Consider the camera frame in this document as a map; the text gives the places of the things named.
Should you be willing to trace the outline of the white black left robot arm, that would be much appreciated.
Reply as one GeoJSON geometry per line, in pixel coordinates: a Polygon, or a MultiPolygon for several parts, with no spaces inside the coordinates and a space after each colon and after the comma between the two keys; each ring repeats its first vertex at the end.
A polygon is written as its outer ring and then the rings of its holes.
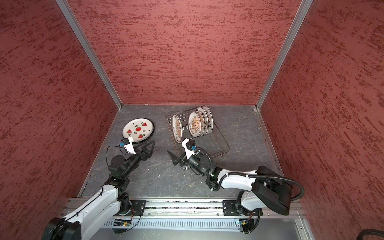
{"type": "Polygon", "coordinates": [[[126,193],[130,174],[153,155],[155,141],[125,145],[131,154],[113,157],[108,166],[109,178],[93,197],[62,218],[53,218],[46,226],[42,240],[89,240],[104,223],[116,214],[133,214],[135,208],[126,193]]]}

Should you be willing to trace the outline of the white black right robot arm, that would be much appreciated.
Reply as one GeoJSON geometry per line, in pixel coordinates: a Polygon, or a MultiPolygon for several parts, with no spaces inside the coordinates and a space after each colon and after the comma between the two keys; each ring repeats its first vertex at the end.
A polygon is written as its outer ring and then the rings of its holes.
{"type": "Polygon", "coordinates": [[[293,187],[283,177],[265,166],[248,172],[236,172],[220,168],[202,148],[186,150],[181,156],[167,151],[174,166],[191,169],[196,175],[206,178],[208,188],[240,190],[237,209],[241,214],[258,208],[287,216],[290,212],[293,187]]]}

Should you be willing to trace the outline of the brown lettered rim plate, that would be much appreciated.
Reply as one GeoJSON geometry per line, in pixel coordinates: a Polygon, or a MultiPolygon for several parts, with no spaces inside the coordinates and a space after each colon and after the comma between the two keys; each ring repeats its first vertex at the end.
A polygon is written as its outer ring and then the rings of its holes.
{"type": "Polygon", "coordinates": [[[173,114],[172,116],[172,129],[176,143],[180,144],[182,142],[183,128],[179,116],[177,114],[173,114]]]}

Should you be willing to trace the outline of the green rim fruit plate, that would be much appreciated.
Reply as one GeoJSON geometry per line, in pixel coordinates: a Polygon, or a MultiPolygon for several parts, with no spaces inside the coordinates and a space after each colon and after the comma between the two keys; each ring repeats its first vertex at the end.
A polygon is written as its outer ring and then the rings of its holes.
{"type": "Polygon", "coordinates": [[[207,135],[208,135],[208,134],[210,134],[213,131],[213,123],[214,123],[213,115],[212,115],[211,110],[207,106],[202,106],[202,108],[206,112],[206,115],[207,115],[207,118],[208,118],[208,131],[207,131],[207,135]]]}
{"type": "Polygon", "coordinates": [[[208,116],[202,107],[197,108],[197,111],[199,111],[203,116],[203,120],[204,120],[203,136],[205,136],[208,133],[208,128],[209,128],[208,116]]]}

